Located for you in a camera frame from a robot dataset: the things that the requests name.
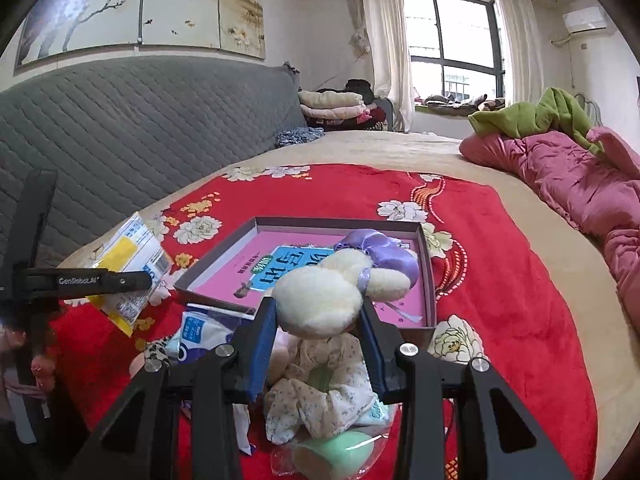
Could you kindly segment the leopard print scrunchie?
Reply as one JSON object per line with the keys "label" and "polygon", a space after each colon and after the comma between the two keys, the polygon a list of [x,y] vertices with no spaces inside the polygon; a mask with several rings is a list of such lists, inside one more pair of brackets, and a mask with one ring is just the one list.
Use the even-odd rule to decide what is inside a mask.
{"label": "leopard print scrunchie", "polygon": [[171,364],[171,336],[166,336],[157,340],[150,341],[143,350],[146,362],[158,361],[161,363]]}

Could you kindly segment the blue white tissue pack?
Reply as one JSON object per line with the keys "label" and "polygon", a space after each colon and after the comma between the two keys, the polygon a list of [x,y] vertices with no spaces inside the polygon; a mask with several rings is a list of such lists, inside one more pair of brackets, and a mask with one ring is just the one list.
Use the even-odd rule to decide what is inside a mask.
{"label": "blue white tissue pack", "polygon": [[187,304],[180,328],[165,346],[169,362],[174,364],[198,360],[220,344],[228,344],[234,332],[254,318],[253,312]]}

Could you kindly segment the green sponge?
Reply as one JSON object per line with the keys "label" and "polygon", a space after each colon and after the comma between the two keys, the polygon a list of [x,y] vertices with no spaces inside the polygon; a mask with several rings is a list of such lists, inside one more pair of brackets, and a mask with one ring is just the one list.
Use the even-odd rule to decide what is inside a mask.
{"label": "green sponge", "polygon": [[349,429],[326,439],[306,434],[280,445],[270,455],[276,477],[304,479],[362,479],[386,448],[387,431]]}

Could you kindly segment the white floral scrunchie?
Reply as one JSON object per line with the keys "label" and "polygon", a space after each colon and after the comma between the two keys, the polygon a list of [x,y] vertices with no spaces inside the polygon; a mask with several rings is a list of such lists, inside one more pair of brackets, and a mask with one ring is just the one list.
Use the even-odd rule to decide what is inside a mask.
{"label": "white floral scrunchie", "polygon": [[300,430],[326,439],[352,427],[387,427],[394,411],[373,392],[358,338],[299,339],[279,330],[264,396],[266,437],[276,445]]}

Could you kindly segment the cream plush bunny purple bow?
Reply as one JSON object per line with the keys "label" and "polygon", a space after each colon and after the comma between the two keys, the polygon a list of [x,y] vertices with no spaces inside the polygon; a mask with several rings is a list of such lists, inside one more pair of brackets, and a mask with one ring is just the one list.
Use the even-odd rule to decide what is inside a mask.
{"label": "cream plush bunny purple bow", "polygon": [[271,297],[282,330],[323,339],[347,332],[367,299],[383,304],[404,299],[418,278],[419,259],[412,249],[380,231],[359,229],[315,266],[284,274]]}

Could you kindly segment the grey quilted sofa back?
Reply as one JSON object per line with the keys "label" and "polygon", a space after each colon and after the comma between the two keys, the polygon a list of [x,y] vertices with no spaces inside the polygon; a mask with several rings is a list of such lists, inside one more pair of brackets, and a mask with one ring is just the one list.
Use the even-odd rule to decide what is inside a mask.
{"label": "grey quilted sofa back", "polygon": [[109,58],[1,95],[1,227],[28,174],[58,175],[38,260],[77,249],[225,166],[271,151],[304,124],[291,66],[220,58]]}

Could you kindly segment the shallow box pink book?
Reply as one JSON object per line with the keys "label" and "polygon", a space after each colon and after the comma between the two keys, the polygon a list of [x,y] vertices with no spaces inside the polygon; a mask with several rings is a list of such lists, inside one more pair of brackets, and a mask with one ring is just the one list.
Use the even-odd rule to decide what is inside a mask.
{"label": "shallow box pink book", "polygon": [[234,228],[206,250],[175,282],[184,304],[243,312],[251,318],[265,292],[282,275],[316,266],[352,233],[378,231],[416,254],[416,284],[399,300],[377,301],[378,318],[396,325],[401,335],[424,348],[436,325],[436,300],[430,254],[416,222],[355,219],[256,217]]}

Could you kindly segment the blue patterned cloth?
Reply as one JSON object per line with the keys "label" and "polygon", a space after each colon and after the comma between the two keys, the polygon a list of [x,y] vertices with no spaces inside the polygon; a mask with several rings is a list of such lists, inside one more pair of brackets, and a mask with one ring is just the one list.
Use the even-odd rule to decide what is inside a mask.
{"label": "blue patterned cloth", "polygon": [[322,128],[297,127],[291,130],[281,131],[277,134],[276,147],[306,144],[319,140],[326,133]]}

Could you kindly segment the stack of folded blankets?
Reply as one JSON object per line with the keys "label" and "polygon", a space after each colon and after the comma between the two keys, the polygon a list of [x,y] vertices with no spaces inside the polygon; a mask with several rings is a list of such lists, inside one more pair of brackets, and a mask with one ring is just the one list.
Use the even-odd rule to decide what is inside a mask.
{"label": "stack of folded blankets", "polygon": [[369,81],[349,79],[341,90],[299,90],[300,109],[311,128],[323,131],[393,129],[393,105],[379,98]]}

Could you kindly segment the black framed window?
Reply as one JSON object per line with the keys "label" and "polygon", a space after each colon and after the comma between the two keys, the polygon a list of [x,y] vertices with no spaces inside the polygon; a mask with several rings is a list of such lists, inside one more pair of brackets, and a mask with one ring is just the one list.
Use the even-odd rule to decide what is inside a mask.
{"label": "black framed window", "polygon": [[504,67],[492,0],[404,0],[413,97],[462,102],[504,96]]}

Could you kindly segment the white air conditioner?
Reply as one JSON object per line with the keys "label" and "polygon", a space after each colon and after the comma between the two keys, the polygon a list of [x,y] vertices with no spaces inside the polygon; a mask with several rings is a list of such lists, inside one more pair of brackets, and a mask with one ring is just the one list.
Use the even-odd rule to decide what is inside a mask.
{"label": "white air conditioner", "polygon": [[583,9],[570,11],[563,15],[563,21],[570,35],[608,28],[608,21],[600,6],[587,6]]}

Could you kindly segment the right cream curtain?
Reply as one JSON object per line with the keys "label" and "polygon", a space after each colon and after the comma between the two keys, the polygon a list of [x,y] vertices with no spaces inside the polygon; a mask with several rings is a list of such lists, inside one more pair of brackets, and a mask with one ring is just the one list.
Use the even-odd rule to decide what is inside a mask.
{"label": "right cream curtain", "polygon": [[544,92],[544,64],[533,0],[496,0],[508,40],[508,101],[537,102]]}

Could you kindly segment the cream curtain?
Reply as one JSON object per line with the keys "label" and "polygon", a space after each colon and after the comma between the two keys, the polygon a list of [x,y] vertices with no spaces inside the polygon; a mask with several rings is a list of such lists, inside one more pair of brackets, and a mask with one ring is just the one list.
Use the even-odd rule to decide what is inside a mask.
{"label": "cream curtain", "polygon": [[394,129],[410,130],[413,97],[404,0],[348,0],[354,34],[350,43],[370,56],[373,90],[394,109]]}
{"label": "cream curtain", "polygon": [[544,92],[544,64],[533,0],[496,0],[508,40],[508,101],[537,102]]}

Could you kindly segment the left cream curtain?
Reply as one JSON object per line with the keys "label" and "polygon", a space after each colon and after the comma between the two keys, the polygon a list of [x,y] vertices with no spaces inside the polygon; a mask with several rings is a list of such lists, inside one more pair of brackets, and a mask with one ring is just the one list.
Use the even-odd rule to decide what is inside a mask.
{"label": "left cream curtain", "polygon": [[410,130],[413,97],[404,0],[348,0],[354,34],[350,43],[370,56],[373,90],[394,109],[394,129]]}

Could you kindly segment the blossom wall painting panels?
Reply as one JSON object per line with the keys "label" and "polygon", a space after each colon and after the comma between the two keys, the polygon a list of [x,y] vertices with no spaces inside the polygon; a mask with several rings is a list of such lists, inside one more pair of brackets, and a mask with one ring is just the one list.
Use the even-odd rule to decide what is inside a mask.
{"label": "blossom wall painting panels", "polygon": [[17,66],[115,46],[189,47],[266,55],[260,0],[38,0]]}

